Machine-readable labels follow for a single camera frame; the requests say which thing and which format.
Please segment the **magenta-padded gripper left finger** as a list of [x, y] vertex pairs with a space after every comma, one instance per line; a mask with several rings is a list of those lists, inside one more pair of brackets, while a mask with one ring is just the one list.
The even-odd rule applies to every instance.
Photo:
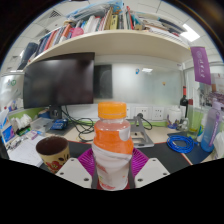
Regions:
[[77, 158], [71, 157], [57, 172], [57, 176], [83, 188], [96, 189], [98, 176], [92, 149]]

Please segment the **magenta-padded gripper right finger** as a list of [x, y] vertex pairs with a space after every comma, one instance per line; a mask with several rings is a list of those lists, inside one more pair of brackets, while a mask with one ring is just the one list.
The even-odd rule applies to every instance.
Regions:
[[141, 188], [169, 175], [169, 171], [157, 158], [148, 158], [138, 149], [133, 149], [131, 174], [134, 186]]

